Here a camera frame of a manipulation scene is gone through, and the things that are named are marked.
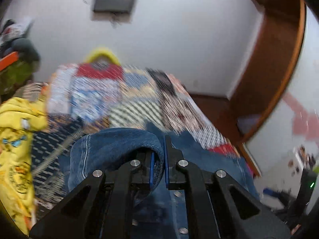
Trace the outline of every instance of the white wall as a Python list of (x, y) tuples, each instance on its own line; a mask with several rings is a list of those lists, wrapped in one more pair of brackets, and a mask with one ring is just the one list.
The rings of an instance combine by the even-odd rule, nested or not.
[[(319, 112), (319, 22), (307, 8), (304, 41), (295, 73), (287, 87), (289, 92), (308, 113)], [(275, 110), (256, 135), (246, 144), (261, 172), (268, 171), (288, 151), (304, 144), (306, 150), (318, 153), (315, 141), (306, 140), (305, 136), (293, 135), (292, 121), (295, 113), (280, 100)]]
[(251, 0), (136, 0), (130, 22), (114, 27), (93, 17), (93, 3), (13, 0), (5, 19), (35, 18), (29, 37), (42, 57), (35, 80), (48, 80), (59, 64), (81, 62), (106, 46), (122, 64), (161, 69), (189, 91), (226, 96), (261, 22)]

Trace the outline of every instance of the yellow clothing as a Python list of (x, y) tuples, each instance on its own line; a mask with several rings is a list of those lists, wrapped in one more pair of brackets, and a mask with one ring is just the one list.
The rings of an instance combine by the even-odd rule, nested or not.
[(0, 200), (16, 225), (28, 234), (34, 209), (31, 175), (32, 131), (47, 126), (41, 100), (12, 98), (0, 106)]

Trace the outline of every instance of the wooden furniture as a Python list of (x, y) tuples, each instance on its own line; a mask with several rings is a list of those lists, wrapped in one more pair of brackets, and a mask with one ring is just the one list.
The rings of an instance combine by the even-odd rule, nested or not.
[(282, 96), (294, 72), (305, 31), (303, 0), (256, 0), (265, 7), (264, 21), (230, 107), (235, 118), (260, 114), (258, 123), (235, 144), (256, 175), (258, 168), (243, 143), (258, 131)]

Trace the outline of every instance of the blue denim fabric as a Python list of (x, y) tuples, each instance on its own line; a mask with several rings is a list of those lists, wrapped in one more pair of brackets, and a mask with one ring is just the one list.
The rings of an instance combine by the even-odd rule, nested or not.
[[(157, 137), (144, 130), (108, 128), (79, 139), (71, 149), (70, 158), (59, 159), (68, 191), (73, 190), (94, 170), (117, 170), (122, 164), (135, 159), (139, 148), (150, 148), (155, 152), (151, 188), (154, 190), (164, 172), (164, 153)], [(71, 163), (71, 166), (65, 166), (66, 163)]]
[[(231, 159), (204, 150), (194, 141), (188, 131), (179, 136), (174, 132), (163, 133), (154, 124), (147, 124), (147, 131), (155, 134), (164, 146), (164, 136), (169, 135), (173, 147), (180, 149), (188, 161), (195, 163), (199, 168), (215, 172), (225, 170), (247, 191), (259, 200), (253, 178), (247, 169), (244, 159)], [(177, 238), (186, 239), (189, 236), (179, 233), (180, 228), (188, 228), (184, 191), (168, 191), (163, 178), (150, 195), (135, 207), (133, 219), (137, 226), (132, 227), (131, 238)]]

